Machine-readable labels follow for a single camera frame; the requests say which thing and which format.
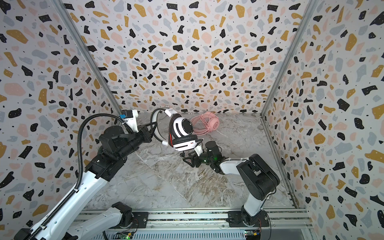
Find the white black headphones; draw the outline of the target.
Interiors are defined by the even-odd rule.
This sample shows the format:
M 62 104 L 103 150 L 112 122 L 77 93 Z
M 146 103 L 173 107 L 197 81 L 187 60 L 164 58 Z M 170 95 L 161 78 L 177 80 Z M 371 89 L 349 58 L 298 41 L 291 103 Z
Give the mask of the white black headphones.
M 170 117 L 168 135 L 163 137 L 158 130 L 158 115 L 163 112 Z M 191 121 L 182 117 L 172 108 L 158 108 L 151 114 L 151 123 L 155 123 L 154 137 L 165 146 L 170 146 L 178 152 L 193 150 L 203 140 L 194 134 Z

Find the pink headphones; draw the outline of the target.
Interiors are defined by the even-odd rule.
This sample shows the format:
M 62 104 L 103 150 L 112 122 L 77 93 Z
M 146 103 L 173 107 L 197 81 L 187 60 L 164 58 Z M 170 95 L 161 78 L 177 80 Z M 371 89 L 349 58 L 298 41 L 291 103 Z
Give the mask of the pink headphones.
M 202 115 L 193 117 L 191 123 L 194 127 L 194 134 L 203 136 L 216 131 L 220 125 L 220 120 L 215 114 L 206 112 Z

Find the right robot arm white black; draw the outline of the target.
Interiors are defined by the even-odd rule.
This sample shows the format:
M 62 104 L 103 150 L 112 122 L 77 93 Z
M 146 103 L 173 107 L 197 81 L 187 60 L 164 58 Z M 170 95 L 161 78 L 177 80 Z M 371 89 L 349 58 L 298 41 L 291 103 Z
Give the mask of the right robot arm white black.
M 261 227 L 269 224 L 269 218 L 263 206 L 267 198 L 275 194 L 280 178 L 258 154 L 247 159 L 229 159 L 222 155 L 222 148 L 215 141 L 206 143 L 205 148 L 199 144 L 190 153 L 182 152 L 183 162 L 193 168 L 205 164 L 221 175 L 238 175 L 242 178 L 249 195 L 240 211 L 228 213 L 230 227 Z

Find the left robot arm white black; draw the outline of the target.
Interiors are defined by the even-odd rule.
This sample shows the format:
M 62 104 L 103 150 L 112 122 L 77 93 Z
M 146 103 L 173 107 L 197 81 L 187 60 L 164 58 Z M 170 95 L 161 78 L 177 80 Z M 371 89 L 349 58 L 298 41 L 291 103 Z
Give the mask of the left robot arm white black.
M 21 229 L 16 240 L 89 240 L 109 228 L 138 227 L 132 208 L 117 202 L 105 212 L 74 226 L 73 222 L 91 198 L 124 166 L 128 155 L 143 143 L 150 143 L 154 128 L 143 125 L 137 133 L 125 134 L 120 126 L 100 136 L 102 150 L 79 174 L 78 182 L 63 200 L 30 229 Z

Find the circuit board right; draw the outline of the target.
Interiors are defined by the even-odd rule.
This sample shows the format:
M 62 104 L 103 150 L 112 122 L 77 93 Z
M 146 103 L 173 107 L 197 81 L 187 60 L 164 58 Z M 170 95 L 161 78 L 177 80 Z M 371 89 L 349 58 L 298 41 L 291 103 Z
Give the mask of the circuit board right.
M 261 239 L 261 230 L 249 230 L 245 231 L 246 240 L 260 240 Z

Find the green circuit board left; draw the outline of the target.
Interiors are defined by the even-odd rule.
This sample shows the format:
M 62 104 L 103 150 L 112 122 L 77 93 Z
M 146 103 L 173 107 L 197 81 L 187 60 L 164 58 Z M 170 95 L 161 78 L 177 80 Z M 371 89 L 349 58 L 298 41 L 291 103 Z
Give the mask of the green circuit board left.
M 121 232 L 115 235 L 116 240 L 132 240 L 134 237 L 134 232 Z

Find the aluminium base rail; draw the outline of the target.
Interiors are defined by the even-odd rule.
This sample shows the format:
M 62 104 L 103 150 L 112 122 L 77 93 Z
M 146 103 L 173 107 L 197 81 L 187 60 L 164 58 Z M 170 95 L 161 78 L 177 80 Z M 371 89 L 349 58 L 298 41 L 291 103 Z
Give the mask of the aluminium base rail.
M 261 240 L 315 240 L 305 210 L 265 209 L 269 224 L 261 227 L 230 227 L 228 213 L 237 209 L 165 209 L 133 211 L 138 227 L 112 227 L 89 240 L 115 240 L 121 232 L 134 232 L 133 240 L 245 240 L 245 231 L 261 230 Z M 82 211 L 73 222 L 79 225 L 105 211 Z

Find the left aluminium corner post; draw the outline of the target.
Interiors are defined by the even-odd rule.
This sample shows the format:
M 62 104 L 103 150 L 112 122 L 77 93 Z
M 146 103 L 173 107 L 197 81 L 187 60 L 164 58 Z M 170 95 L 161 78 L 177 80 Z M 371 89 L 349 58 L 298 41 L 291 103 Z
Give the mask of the left aluminium corner post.
M 69 13 L 67 12 L 63 1 L 51 1 L 51 2 L 53 4 L 53 7 L 55 8 L 56 12 L 60 16 L 60 18 L 63 20 L 69 33 L 73 37 L 73 40 L 75 41 L 81 54 L 83 55 L 86 62 L 88 63 L 92 73 L 95 74 L 95 76 L 96 76 L 98 82 L 100 83 L 101 87 L 103 88 L 106 96 L 110 100 L 111 105 L 114 109 L 114 112 L 117 115 L 120 115 L 122 113 L 120 106 L 119 106 L 117 100 L 115 99 L 112 91 L 110 90 L 108 84 L 106 83 L 103 74 L 101 73 L 100 69 L 98 68 L 97 64 L 95 63 L 94 59 L 92 58 L 86 44 L 82 40 L 81 35 L 80 35 L 79 31 L 77 30 L 74 22 L 72 21 Z

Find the aluminium corner post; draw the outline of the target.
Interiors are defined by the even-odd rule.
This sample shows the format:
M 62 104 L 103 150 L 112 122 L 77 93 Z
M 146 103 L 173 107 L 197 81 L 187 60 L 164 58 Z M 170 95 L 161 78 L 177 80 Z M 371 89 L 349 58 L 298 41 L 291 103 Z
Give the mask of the aluminium corner post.
M 295 55 L 296 49 L 297 49 L 297 47 L 300 43 L 300 40 L 301 40 L 305 30 L 306 30 L 307 24 L 309 23 L 310 18 L 313 15 L 318 3 L 319 3 L 318 0 L 310 0 L 307 7 L 306 7 L 306 10 L 304 11 L 303 19 L 301 20 L 301 22 L 298 26 L 298 30 L 297 30 L 294 38 L 293 38 L 293 41 L 292 41 L 292 43 L 288 49 L 288 52 L 284 58 L 282 66 L 281 66 L 279 73 L 277 75 L 277 79 L 274 82 L 273 86 L 271 87 L 270 94 L 268 95 L 268 98 L 267 98 L 265 105 L 262 109 L 262 112 L 261 112 L 261 118 L 262 119 L 267 115 L 268 108 L 272 104 L 274 95 L 278 91 L 278 87 L 281 84 L 284 75 L 286 74 L 286 71 L 289 67 L 289 64 L 290 64 L 293 56 Z
M 114 109 L 114 112 L 117 115 L 120 115 L 122 113 L 120 106 L 119 106 L 117 100 L 115 99 L 112 91 L 110 90 L 108 84 L 106 83 L 103 74 L 101 73 L 100 69 L 98 68 L 97 64 L 95 63 L 94 59 L 92 58 L 86 44 L 82 40 L 81 35 L 80 35 L 79 31 L 77 30 L 74 22 L 72 21 L 69 13 L 67 12 L 63 1 L 51 1 L 51 2 L 53 4 L 53 7 L 55 8 L 56 12 L 60 16 L 60 18 L 63 20 L 69 33 L 73 37 L 73 40 L 75 41 L 81 54 L 83 55 L 86 62 L 88 63 L 92 73 L 95 74 L 95 76 L 96 76 L 98 82 L 100 83 L 101 87 L 103 88 L 106 96 L 110 100 L 111 105 Z

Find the right aluminium corner post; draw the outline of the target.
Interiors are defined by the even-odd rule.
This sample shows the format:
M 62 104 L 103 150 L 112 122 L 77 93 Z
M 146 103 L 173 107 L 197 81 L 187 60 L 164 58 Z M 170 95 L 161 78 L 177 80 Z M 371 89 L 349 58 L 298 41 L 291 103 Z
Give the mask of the right aluminium corner post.
M 305 30 L 306 30 L 307 24 L 309 23 L 310 18 L 313 15 L 318 3 L 319 3 L 318 0 L 310 0 L 307 7 L 306 7 L 306 10 L 304 11 L 303 19 L 301 20 L 301 22 L 298 26 L 298 30 L 297 30 L 294 38 L 293 38 L 293 41 L 292 41 L 292 43 L 288 49 L 288 52 L 284 58 L 282 66 L 281 66 L 279 73 L 277 75 L 277 79 L 274 82 L 273 86 L 271 87 L 270 94 L 268 95 L 268 98 L 267 98 L 265 105 L 262 109 L 262 112 L 261 112 L 261 118 L 262 119 L 267 115 L 268 108 L 272 104 L 274 95 L 278 91 L 278 87 L 281 84 L 284 75 L 286 74 L 286 71 L 289 67 L 289 64 L 290 64 L 293 56 L 295 55 L 296 49 L 297 49 L 297 47 L 300 43 L 300 40 L 301 40 Z

